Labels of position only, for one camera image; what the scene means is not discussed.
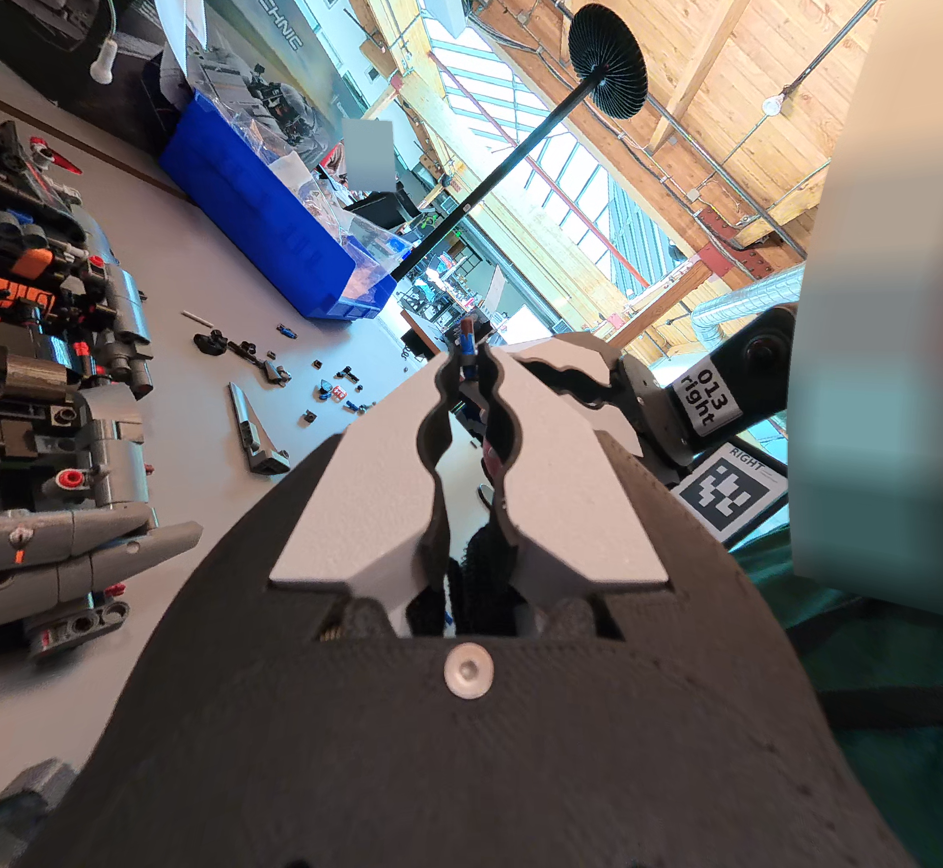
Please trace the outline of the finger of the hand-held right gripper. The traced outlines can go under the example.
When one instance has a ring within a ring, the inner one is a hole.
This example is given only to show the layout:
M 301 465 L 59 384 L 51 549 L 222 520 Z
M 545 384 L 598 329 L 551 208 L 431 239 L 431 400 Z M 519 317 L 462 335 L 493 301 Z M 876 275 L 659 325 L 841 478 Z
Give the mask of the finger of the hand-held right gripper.
M 566 403 L 585 419 L 593 431 L 607 434 L 626 452 L 637 458 L 643 457 L 638 433 L 617 407 L 605 403 L 592 408 L 571 394 L 566 395 Z
M 566 332 L 511 343 L 508 353 L 522 364 L 543 364 L 560 373 L 575 372 L 602 386 L 611 385 L 621 351 L 588 332 Z

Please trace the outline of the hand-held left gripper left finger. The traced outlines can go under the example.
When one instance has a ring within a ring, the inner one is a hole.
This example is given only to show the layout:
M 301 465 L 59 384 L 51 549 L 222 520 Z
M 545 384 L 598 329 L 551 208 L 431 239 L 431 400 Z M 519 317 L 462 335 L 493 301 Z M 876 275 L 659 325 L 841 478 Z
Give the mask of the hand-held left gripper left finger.
M 379 602 L 398 634 L 442 590 L 450 532 L 438 462 L 452 443 L 452 358 L 442 353 L 342 434 L 271 569 L 277 588 Z

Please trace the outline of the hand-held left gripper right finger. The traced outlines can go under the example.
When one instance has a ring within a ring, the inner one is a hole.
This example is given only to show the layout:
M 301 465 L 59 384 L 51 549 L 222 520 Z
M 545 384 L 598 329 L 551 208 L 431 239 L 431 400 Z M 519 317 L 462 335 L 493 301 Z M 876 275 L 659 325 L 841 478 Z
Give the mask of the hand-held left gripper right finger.
M 486 438 L 501 457 L 482 531 L 482 630 L 538 633 L 570 606 L 669 593 L 669 575 L 600 440 L 503 348 L 482 349 Z

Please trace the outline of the grey lego wing dark connector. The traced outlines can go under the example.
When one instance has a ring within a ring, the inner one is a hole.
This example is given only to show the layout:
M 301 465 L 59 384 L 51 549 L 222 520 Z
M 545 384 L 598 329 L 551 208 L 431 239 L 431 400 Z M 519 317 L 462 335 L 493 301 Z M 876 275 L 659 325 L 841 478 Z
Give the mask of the grey lego wing dark connector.
M 288 473 L 291 468 L 288 453 L 276 448 L 243 390 L 235 382 L 229 382 L 228 391 L 249 471 L 262 476 Z

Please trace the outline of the grey black lego spaceship model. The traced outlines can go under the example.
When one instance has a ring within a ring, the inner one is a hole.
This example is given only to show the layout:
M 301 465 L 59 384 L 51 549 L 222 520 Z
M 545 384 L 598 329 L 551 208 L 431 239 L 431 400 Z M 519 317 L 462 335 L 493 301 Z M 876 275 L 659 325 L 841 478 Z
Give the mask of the grey black lego spaceship model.
M 159 525 L 139 288 L 53 167 L 78 173 L 2 122 L 2 647 L 36 663 L 121 629 L 125 581 L 203 535 L 194 521 Z

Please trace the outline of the clear bags of lego parts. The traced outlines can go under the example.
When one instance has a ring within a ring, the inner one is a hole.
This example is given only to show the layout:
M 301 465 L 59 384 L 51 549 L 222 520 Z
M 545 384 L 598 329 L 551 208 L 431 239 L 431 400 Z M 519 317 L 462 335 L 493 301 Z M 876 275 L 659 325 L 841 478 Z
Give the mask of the clear bags of lego parts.
M 290 148 L 280 134 L 266 128 L 248 108 L 237 108 L 210 95 L 206 85 L 196 88 L 194 93 L 203 94 L 220 109 L 255 154 L 276 172 L 334 238 L 340 237 L 342 232 L 359 237 L 372 257 L 387 265 L 389 273 L 405 259 L 408 243 L 392 227 L 392 214 L 396 210 L 394 199 L 382 198 L 378 213 L 357 209 L 353 202 L 342 197 L 336 180 L 307 169 L 298 151 Z

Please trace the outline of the lego set box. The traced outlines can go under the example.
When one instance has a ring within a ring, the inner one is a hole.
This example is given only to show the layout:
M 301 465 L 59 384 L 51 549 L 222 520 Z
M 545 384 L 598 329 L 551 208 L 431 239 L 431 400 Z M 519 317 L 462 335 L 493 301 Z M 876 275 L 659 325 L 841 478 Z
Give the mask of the lego set box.
M 204 0 L 206 47 L 188 37 L 186 73 L 154 0 L 113 1 L 111 84 L 89 75 L 110 30 L 105 0 L 1 0 L 2 62 L 55 106 L 152 156 L 203 85 L 248 108 L 310 170 L 340 142 L 342 120 L 363 113 L 299 0 Z

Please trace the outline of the black metal pole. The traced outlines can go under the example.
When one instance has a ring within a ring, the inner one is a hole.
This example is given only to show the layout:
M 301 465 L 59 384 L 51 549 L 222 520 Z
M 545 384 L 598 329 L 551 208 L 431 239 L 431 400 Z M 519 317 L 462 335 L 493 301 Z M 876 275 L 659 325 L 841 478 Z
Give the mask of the black metal pole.
M 608 66 L 606 64 L 602 63 L 597 65 L 594 71 L 586 76 L 572 93 L 548 114 L 543 122 L 530 133 L 526 140 L 523 143 L 519 143 L 511 154 L 501 162 L 501 165 L 493 169 L 489 173 L 489 176 L 482 180 L 478 186 L 471 191 L 460 206 L 446 215 L 427 237 L 410 250 L 409 255 L 390 273 L 390 277 L 395 282 L 399 282 L 405 278 L 408 272 L 420 263 L 421 260 L 462 221 L 473 207 L 484 200 L 519 163 L 528 159 L 534 147 L 599 86 L 605 79 L 607 71 Z

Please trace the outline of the black pleated ceiling disc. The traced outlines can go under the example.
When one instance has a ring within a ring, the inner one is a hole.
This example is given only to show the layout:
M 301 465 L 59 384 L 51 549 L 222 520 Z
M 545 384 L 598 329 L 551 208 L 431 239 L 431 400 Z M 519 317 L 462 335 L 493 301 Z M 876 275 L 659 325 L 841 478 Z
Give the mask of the black pleated ceiling disc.
M 568 33 L 570 62 L 580 80 L 596 79 L 592 98 L 614 119 L 631 119 L 644 107 L 649 78 L 642 49 L 629 26 L 600 3 L 574 13 Z

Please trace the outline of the blue storage bin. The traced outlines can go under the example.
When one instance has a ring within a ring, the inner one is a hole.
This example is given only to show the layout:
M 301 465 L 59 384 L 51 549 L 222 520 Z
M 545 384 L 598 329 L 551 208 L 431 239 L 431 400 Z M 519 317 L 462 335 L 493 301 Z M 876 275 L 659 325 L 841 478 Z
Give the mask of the blue storage bin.
M 360 238 L 334 238 L 206 96 L 194 94 L 159 164 L 301 317 L 380 314 L 396 288 Z

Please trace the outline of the silver ventilation duct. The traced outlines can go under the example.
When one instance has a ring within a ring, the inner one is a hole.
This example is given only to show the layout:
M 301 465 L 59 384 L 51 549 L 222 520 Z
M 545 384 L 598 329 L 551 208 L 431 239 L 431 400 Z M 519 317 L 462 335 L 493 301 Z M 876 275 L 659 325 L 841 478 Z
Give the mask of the silver ventilation duct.
M 694 308 L 690 314 L 690 323 L 704 349 L 711 351 L 723 343 L 725 336 L 721 330 L 722 324 L 798 302 L 804 270 L 803 262 Z

